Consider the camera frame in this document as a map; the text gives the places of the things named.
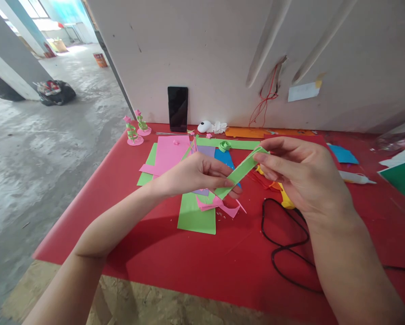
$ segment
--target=red tablecloth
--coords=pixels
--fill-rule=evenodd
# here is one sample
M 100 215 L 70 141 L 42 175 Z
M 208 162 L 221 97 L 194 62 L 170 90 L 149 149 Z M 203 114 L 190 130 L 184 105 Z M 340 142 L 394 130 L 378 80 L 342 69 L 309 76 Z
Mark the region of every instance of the red tablecloth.
M 127 145 L 126 133 L 121 136 L 37 248 L 35 259 L 62 264 L 85 228 L 137 189 L 138 169 L 157 141 L 155 132 L 169 132 L 168 125 L 150 126 L 153 132 L 140 146 Z M 369 150 L 374 137 L 340 132 L 321 134 L 327 142 L 351 150 L 360 161 L 358 166 L 342 166 L 344 170 L 363 173 L 378 183 L 348 186 L 382 263 L 405 267 L 405 197 L 377 175 L 377 170 L 382 169 L 378 161 L 384 157 Z M 248 154 L 247 150 L 231 150 L 236 166 Z M 268 197 L 281 201 L 281 195 L 263 190 L 249 177 L 241 185 L 240 202 L 247 214 L 240 210 L 235 219 L 217 214 L 214 236 L 177 229 L 181 197 L 164 201 L 111 253 L 104 274 L 302 321 L 335 323 L 323 295 L 295 287 L 281 278 L 271 264 L 270 255 L 276 246 L 261 233 L 262 202 Z M 270 206 L 268 218 L 270 235 L 276 241 L 289 244 L 303 239 L 300 229 L 281 209 Z M 310 244 L 297 251 L 312 258 Z M 319 288 L 315 270 L 297 257 L 283 252 L 276 262 L 293 279 Z M 405 302 L 405 273 L 388 274 Z

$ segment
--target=phone screen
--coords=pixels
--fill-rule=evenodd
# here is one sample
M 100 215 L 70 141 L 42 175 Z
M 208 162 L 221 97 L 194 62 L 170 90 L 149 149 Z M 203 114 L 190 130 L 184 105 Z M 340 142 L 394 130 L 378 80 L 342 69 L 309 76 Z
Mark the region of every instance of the phone screen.
M 169 127 L 172 132 L 187 131 L 187 87 L 168 87 Z

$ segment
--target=concrete floor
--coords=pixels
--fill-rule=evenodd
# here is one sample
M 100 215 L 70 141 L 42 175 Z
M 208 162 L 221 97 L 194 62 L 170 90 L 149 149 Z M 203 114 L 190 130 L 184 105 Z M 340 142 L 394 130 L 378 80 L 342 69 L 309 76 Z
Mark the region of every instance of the concrete floor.
M 122 117 L 130 111 L 112 70 L 98 67 L 93 53 L 99 51 L 99 45 L 78 46 L 40 61 L 74 88 L 70 104 L 0 99 L 0 307 L 124 131 Z M 0 316 L 0 324 L 14 322 Z

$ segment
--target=paper tree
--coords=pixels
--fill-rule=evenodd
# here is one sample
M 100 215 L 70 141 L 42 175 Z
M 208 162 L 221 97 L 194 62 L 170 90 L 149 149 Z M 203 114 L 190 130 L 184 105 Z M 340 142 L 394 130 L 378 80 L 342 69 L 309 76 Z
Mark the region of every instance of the paper tree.
M 143 116 L 141 115 L 140 110 L 135 111 L 136 119 L 138 120 L 138 134 L 141 136 L 146 136 L 151 133 L 151 128 L 147 125 L 147 123 L 143 120 Z
M 143 143 L 144 138 L 138 136 L 136 132 L 136 128 L 130 124 L 131 118 L 129 118 L 127 115 L 123 118 L 124 121 L 126 121 L 126 127 L 127 127 L 127 136 L 129 139 L 127 140 L 127 143 L 131 146 L 136 146 L 140 145 Z

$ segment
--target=glue bottle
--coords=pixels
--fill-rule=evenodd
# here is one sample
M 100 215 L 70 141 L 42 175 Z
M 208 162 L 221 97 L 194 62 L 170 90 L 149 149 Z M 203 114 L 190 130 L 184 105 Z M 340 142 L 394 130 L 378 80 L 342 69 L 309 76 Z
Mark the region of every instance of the glue bottle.
M 365 175 L 361 174 L 354 174 L 349 172 L 339 171 L 341 174 L 342 179 L 347 183 L 355 183 L 355 184 L 376 184 L 374 181 L 370 181 Z

